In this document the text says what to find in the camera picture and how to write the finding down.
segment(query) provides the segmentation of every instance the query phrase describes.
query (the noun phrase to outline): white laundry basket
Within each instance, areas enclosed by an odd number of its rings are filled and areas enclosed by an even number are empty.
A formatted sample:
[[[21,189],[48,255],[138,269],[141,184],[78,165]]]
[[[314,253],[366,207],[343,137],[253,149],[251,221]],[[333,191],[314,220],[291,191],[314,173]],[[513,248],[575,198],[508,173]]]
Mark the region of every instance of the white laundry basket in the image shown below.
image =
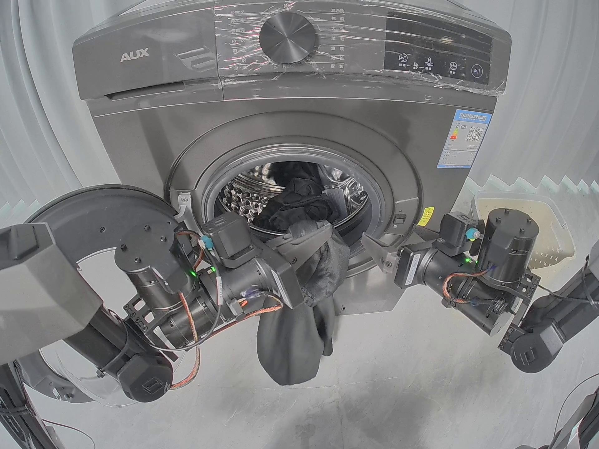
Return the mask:
[[[533,273],[542,278],[550,278],[560,272],[576,256],[570,230],[550,198],[509,191],[478,191],[471,205],[473,217],[485,222],[491,210],[496,208],[523,211],[537,222],[539,233],[529,265]]]

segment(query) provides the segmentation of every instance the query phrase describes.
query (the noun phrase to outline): white curtain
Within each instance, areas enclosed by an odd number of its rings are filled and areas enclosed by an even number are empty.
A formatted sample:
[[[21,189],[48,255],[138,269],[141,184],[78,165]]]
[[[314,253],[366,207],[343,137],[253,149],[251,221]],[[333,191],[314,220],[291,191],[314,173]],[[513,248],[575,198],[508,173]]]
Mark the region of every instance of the white curtain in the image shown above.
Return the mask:
[[[0,226],[118,181],[79,100],[73,41],[139,0],[0,0]],[[471,178],[599,180],[599,0],[455,0],[510,32],[504,96]]]

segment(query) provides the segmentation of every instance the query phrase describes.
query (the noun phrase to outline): aux logo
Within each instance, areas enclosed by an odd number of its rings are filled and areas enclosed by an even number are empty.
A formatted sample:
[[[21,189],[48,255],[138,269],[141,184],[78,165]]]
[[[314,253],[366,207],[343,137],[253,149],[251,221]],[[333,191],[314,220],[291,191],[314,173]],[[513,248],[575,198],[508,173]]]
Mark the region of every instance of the aux logo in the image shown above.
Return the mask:
[[[135,53],[132,51],[130,51],[129,53],[124,53],[123,56],[120,58],[120,62],[123,63],[125,60],[137,60],[142,56],[150,56],[148,55],[148,49],[140,49],[137,50]]]

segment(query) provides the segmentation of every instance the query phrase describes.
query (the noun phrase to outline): blue connector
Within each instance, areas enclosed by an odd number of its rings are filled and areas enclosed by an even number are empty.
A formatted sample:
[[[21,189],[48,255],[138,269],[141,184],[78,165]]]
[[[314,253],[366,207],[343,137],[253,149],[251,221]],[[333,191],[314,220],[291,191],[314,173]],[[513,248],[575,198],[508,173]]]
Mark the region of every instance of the blue connector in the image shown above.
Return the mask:
[[[207,250],[211,250],[212,248],[214,248],[214,243],[212,242],[212,239],[210,239],[209,236],[203,235],[202,241],[204,242],[204,245],[206,246]]]
[[[245,289],[241,292],[241,296],[250,300],[262,296],[263,291],[260,288]]]
[[[468,228],[466,230],[466,239],[474,241],[480,236],[480,232],[476,228]]]

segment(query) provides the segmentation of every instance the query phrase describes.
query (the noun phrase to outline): front-load washing machine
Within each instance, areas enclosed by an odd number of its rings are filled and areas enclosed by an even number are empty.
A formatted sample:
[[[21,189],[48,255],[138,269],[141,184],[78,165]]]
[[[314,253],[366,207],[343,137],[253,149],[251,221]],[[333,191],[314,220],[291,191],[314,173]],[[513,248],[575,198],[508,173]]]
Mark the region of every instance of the front-load washing machine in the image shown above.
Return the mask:
[[[401,292],[360,243],[438,230],[503,93],[507,32],[450,0],[144,0],[73,46],[77,84],[124,184],[197,224],[253,225],[277,162],[318,165],[351,248],[338,314]]]

